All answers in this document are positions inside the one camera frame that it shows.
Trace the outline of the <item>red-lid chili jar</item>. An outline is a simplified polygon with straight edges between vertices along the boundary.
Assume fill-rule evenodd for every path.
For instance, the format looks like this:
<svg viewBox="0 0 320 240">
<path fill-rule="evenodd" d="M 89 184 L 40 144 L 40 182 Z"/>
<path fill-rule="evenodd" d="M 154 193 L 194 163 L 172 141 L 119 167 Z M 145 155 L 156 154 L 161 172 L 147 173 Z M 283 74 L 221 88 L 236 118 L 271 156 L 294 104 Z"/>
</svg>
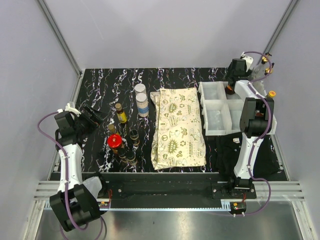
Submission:
<svg viewBox="0 0 320 240">
<path fill-rule="evenodd" d="M 123 147 L 122 137 L 119 134 L 111 134 L 107 139 L 107 144 L 115 154 L 118 154 L 118 150 Z"/>
<path fill-rule="evenodd" d="M 224 88 L 225 93 L 227 95 L 234 95 L 235 94 L 235 83 L 228 83 Z"/>
</svg>

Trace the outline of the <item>gold-top glass oil bottle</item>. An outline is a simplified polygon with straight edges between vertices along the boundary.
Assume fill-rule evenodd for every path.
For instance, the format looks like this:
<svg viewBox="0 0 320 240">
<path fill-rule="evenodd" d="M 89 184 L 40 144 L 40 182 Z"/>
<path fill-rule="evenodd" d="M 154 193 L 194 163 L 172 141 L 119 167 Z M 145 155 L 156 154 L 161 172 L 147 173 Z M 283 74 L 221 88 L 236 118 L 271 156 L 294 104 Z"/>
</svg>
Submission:
<svg viewBox="0 0 320 240">
<path fill-rule="evenodd" d="M 259 63 L 253 68 L 251 78 L 253 80 L 264 78 L 265 69 L 270 67 L 269 61 L 266 59 L 265 56 L 262 56 Z"/>
</svg>

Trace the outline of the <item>brown-cap yellow-label bottle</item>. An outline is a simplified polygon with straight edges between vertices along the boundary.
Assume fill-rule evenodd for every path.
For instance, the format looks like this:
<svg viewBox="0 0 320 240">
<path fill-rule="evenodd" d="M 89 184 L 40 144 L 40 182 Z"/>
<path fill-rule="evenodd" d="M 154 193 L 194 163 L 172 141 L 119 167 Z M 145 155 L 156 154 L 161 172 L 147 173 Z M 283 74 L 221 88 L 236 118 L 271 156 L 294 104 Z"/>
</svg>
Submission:
<svg viewBox="0 0 320 240">
<path fill-rule="evenodd" d="M 116 103 L 115 109 L 116 109 L 116 114 L 117 114 L 119 122 L 121 124 L 126 124 L 128 119 L 127 119 L 127 115 L 126 115 L 122 105 L 120 103 Z"/>
</svg>

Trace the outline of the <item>yellow-cap sauce bottle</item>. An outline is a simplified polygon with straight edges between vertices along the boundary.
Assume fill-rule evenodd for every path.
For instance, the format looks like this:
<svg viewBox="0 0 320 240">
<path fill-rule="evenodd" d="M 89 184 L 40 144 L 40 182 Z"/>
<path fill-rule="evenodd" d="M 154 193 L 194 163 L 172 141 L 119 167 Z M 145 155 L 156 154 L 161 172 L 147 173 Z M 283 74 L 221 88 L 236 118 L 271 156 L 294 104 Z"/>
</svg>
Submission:
<svg viewBox="0 0 320 240">
<path fill-rule="evenodd" d="M 276 92 L 273 91 L 273 90 L 270 90 L 270 91 L 267 93 L 266 98 L 268 98 L 268 99 L 273 99 L 275 96 L 276 96 Z"/>
</svg>

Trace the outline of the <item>small brown-cap bottle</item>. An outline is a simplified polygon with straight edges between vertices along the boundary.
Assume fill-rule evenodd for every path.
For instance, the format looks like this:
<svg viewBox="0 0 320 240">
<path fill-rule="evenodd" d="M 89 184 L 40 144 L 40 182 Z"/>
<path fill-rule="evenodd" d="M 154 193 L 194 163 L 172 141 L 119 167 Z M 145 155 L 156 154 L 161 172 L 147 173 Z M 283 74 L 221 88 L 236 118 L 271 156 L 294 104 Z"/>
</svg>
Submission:
<svg viewBox="0 0 320 240">
<path fill-rule="evenodd" d="M 119 135 L 121 136 L 121 134 L 119 133 L 119 131 L 117 130 L 116 126 L 114 124 L 109 124 L 107 126 L 110 135 Z"/>
</svg>

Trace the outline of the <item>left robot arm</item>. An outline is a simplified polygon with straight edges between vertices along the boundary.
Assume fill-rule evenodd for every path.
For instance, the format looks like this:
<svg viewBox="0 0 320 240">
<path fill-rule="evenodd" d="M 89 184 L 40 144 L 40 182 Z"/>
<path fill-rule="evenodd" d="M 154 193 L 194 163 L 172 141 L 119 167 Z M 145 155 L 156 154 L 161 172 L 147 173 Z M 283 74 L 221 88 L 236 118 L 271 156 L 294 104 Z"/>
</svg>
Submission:
<svg viewBox="0 0 320 240">
<path fill-rule="evenodd" d="M 104 118 L 103 112 L 88 105 L 80 112 L 72 102 L 54 116 L 58 126 L 54 143 L 61 166 L 59 187 L 49 198 L 49 204 L 66 232 L 85 229 L 101 216 L 97 198 L 108 193 L 108 186 L 97 173 L 83 180 L 81 161 L 84 138 L 92 134 Z"/>
</svg>

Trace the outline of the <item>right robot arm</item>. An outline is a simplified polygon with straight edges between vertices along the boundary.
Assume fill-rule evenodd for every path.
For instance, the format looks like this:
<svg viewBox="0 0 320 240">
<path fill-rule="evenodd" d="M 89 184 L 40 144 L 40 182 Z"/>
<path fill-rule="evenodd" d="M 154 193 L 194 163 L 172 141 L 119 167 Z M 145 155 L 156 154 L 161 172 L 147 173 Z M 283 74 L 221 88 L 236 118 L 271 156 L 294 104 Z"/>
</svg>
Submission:
<svg viewBox="0 0 320 240">
<path fill-rule="evenodd" d="M 225 93 L 237 94 L 244 101 L 239 120 L 242 133 L 240 153 L 233 175 L 225 186 L 228 195 L 235 199 L 254 188 L 258 151 L 265 136 L 273 130 L 274 99 L 260 94 L 253 81 L 248 80 L 252 63 L 253 58 L 246 55 L 234 58 L 224 77 L 227 80 Z"/>
</svg>

